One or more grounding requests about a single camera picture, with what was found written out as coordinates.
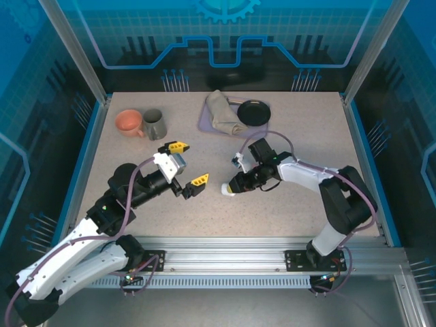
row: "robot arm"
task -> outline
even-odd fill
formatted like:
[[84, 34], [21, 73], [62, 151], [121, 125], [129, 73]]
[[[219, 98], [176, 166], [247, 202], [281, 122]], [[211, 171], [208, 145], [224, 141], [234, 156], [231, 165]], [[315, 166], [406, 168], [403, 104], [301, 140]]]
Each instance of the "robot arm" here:
[[[176, 180], [176, 175], [181, 174], [186, 167], [181, 153], [188, 148], [182, 142], [170, 142], [158, 149], [159, 152], [153, 156], [153, 162], [159, 169], [147, 176], [138, 172], [134, 178], [132, 208], [137, 208], [169, 189], [176, 197], [182, 195], [186, 200], [203, 191], [208, 174], [187, 183], [184, 188]], [[133, 269], [140, 263], [144, 249], [133, 236], [128, 235], [119, 237], [106, 251], [79, 264], [88, 254], [121, 231], [129, 180], [136, 167], [132, 163], [119, 166], [108, 180], [109, 189], [87, 211], [87, 216], [44, 257], [15, 276], [1, 276], [0, 282], [11, 298], [19, 287], [30, 281], [14, 303], [18, 314], [28, 326], [37, 326], [46, 321], [59, 305], [90, 282], [116, 270]], [[127, 223], [135, 218], [134, 212], [130, 210]], [[98, 239], [74, 242], [77, 238], [96, 236]], [[66, 243], [69, 246], [57, 253], [57, 249], [64, 247]], [[40, 267], [48, 257], [50, 259], [47, 263]], [[38, 273], [30, 279], [29, 276], [37, 268]]]
[[250, 168], [250, 164], [238, 153], [232, 160], [236, 166], [243, 168], [228, 184], [223, 184], [221, 192], [234, 196], [236, 193], [253, 191], [265, 186], [270, 179], [292, 182], [319, 193], [326, 210], [327, 224], [323, 230], [307, 245], [307, 257], [316, 268], [324, 257], [330, 255], [361, 223], [371, 216], [365, 201], [340, 179], [329, 174], [337, 173], [353, 183], [370, 200], [377, 210], [377, 204], [371, 196], [357, 170], [351, 166], [344, 169], [314, 169], [307, 163], [283, 152], [279, 155], [270, 148], [265, 139], [260, 139], [249, 146], [249, 150], [258, 165]]

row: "gear logo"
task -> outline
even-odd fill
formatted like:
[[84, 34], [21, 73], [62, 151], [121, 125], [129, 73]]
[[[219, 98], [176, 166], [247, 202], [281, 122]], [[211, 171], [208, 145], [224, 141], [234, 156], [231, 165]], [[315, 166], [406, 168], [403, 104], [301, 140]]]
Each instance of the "gear logo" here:
[[40, 7], [37, 0], [0, 0], [0, 7], [7, 8], [17, 25], [26, 33], [40, 22]]
[[254, 6], [260, 5], [260, 0], [194, 0], [193, 5], [205, 19], [212, 18], [214, 23], [221, 21], [227, 24], [229, 20], [236, 22], [238, 18], [245, 19], [245, 14], [253, 13]]

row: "purple cutting board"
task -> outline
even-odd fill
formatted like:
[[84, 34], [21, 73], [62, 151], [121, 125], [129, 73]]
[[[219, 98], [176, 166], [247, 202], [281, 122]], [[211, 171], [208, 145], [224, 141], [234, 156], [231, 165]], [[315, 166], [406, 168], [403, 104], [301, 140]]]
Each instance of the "purple cutting board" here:
[[[237, 100], [243, 100], [247, 101], [250, 99], [245, 98], [235, 98], [232, 97], [231, 99], [237, 99]], [[231, 104], [231, 109], [237, 114], [239, 105], [238, 104]], [[242, 132], [239, 135], [229, 135], [226, 133], [223, 133], [222, 131], [219, 131], [218, 129], [215, 129], [212, 127], [212, 121], [211, 121], [211, 112], [209, 111], [209, 107], [207, 106], [206, 101], [204, 101], [202, 113], [200, 115], [200, 120], [198, 121], [198, 129], [200, 131], [204, 131], [206, 133], [215, 133], [215, 134], [221, 134], [221, 135], [227, 135], [227, 136], [233, 136], [236, 138], [248, 138], [252, 133], [255, 133], [257, 131], [268, 131], [268, 123], [262, 126], [248, 126], [248, 129], [244, 132]], [[266, 136], [266, 133], [260, 133], [253, 137], [254, 140], [259, 140], [260, 138], [264, 138]]]

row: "enclosure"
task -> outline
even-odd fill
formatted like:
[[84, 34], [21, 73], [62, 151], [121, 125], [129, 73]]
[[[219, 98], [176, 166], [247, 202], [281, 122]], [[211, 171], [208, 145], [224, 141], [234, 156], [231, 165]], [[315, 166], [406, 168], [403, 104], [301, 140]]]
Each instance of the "enclosure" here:
[[[178, 140], [190, 146], [180, 183], [209, 181], [135, 210], [126, 233], [165, 251], [149, 290], [124, 298], [119, 277], [102, 277], [45, 326], [432, 326], [435, 15], [431, 0], [0, 0], [2, 269], [40, 259], [117, 167]], [[326, 224], [319, 194], [292, 183], [221, 194], [245, 139], [207, 126], [217, 89], [267, 103], [262, 131], [285, 134], [298, 158], [362, 175], [378, 222], [348, 243], [343, 294], [315, 298], [298, 283], [316, 272], [287, 269], [285, 252]], [[122, 137], [114, 120], [130, 108], [160, 109], [166, 136]]]

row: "tabletop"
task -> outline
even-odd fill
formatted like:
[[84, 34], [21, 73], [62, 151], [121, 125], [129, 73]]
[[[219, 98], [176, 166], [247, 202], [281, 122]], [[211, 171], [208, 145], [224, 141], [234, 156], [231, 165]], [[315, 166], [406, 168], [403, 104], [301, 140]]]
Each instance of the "tabletop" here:
[[[231, 159], [244, 139], [204, 133], [197, 127], [204, 100], [209, 93], [114, 93], [93, 161], [78, 221], [105, 190], [115, 169], [127, 162], [139, 164], [152, 157], [166, 142], [179, 140], [191, 148], [182, 156], [185, 171], [177, 177], [183, 186], [209, 173], [206, 189], [197, 197], [175, 198], [171, 191], [135, 210], [136, 220], [126, 233], [134, 236], [315, 236], [324, 227], [326, 214], [320, 195], [292, 183], [281, 183], [270, 192], [255, 190], [234, 197], [221, 194], [238, 169]], [[225, 92], [230, 97], [259, 99], [270, 104], [268, 129], [285, 134], [294, 144], [297, 157], [331, 168], [347, 165], [360, 171], [356, 151], [338, 93], [317, 92]], [[162, 140], [126, 138], [114, 125], [122, 110], [163, 112], [168, 134]], [[277, 153], [289, 151], [275, 135], [266, 137]], [[146, 175], [157, 167], [141, 169]], [[378, 236], [377, 228], [362, 235]]]

